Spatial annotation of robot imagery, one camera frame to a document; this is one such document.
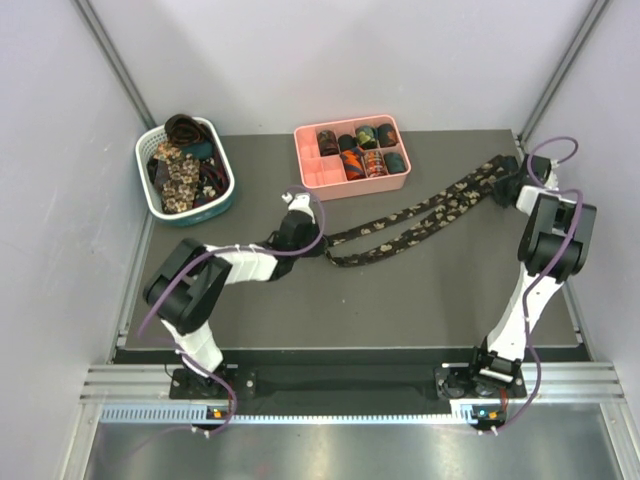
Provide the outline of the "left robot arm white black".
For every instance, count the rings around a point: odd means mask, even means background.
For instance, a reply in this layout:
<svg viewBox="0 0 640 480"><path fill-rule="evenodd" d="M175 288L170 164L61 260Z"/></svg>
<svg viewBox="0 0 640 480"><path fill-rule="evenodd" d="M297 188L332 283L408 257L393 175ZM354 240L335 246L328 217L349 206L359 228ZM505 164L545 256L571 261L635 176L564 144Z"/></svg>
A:
<svg viewBox="0 0 640 480"><path fill-rule="evenodd" d="M307 209L286 213L278 229L257 244L214 247L184 239L143 288L149 312L143 333L157 317L171 335L192 384L205 396L226 387L223 354L209 318L225 287L272 282L289 274L300 258L322 253L324 223Z"/></svg>

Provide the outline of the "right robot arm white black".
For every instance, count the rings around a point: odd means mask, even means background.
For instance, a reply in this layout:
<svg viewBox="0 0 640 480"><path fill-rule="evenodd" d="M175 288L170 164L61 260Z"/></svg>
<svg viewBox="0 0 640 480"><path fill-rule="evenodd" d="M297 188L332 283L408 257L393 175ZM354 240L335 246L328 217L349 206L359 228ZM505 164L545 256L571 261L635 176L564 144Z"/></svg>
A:
<svg viewBox="0 0 640 480"><path fill-rule="evenodd" d="M476 394L515 387L531 333L547 304L586 264L597 208L579 190L559 189L554 162L528 155L499 185L509 206L528 216L517 260L519 276L497 325L474 351L466 380Z"/></svg>

